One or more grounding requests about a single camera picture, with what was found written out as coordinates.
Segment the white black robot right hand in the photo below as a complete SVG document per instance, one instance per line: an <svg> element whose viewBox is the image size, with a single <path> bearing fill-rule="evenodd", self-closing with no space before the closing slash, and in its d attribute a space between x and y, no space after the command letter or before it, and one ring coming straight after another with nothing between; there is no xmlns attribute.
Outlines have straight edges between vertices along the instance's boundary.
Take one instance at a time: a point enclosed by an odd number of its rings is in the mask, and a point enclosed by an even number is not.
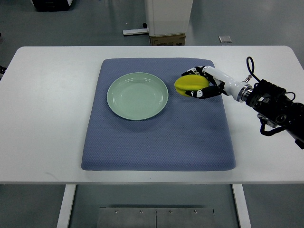
<svg viewBox="0 0 304 228"><path fill-rule="evenodd" d="M232 96L238 102L242 102L245 91L251 87L246 82L235 81L232 77L212 66L196 66L181 74L181 76L186 75L203 76L209 81L209 87L202 89L203 97L199 99L225 94Z"/></svg>

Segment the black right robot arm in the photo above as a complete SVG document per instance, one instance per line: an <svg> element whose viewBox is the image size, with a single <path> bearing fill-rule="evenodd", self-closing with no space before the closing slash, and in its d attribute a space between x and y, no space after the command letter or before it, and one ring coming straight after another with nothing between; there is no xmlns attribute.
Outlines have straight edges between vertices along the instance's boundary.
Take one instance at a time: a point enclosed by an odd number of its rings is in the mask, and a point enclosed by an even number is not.
<svg viewBox="0 0 304 228"><path fill-rule="evenodd" d="M257 117L261 122L260 133L272 136L282 131L287 131L301 149L304 148L304 105L295 103L294 99L287 97L286 89L272 84L264 79L259 79L254 74L254 61L247 57L248 82L254 78L257 82L241 93L241 101L258 112Z"/></svg>

